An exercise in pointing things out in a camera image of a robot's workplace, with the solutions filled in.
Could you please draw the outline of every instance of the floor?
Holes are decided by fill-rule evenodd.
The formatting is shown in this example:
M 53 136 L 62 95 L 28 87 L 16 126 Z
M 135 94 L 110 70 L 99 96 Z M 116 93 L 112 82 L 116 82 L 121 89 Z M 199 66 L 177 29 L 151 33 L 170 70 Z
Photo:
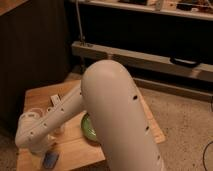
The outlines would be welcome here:
M 69 79 L 78 79 L 71 73 Z M 204 171 L 202 155 L 213 140 L 213 112 L 208 102 L 193 100 L 150 89 L 140 89 L 155 119 L 166 135 L 159 144 L 168 171 Z M 16 168 L 17 148 L 14 140 L 0 135 L 0 171 Z M 213 145 L 206 152 L 206 167 L 213 170 Z M 106 162 L 78 171 L 107 171 Z

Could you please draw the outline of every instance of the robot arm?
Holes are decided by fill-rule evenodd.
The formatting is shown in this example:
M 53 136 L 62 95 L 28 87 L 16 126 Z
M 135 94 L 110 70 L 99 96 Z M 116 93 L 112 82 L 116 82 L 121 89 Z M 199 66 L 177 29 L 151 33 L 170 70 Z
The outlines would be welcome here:
M 128 71 L 111 60 L 90 66 L 81 84 L 46 116 L 24 124 L 22 115 L 16 134 L 17 146 L 30 148 L 80 113 L 83 106 L 90 114 L 112 171 L 165 170 L 140 102 L 139 91 Z

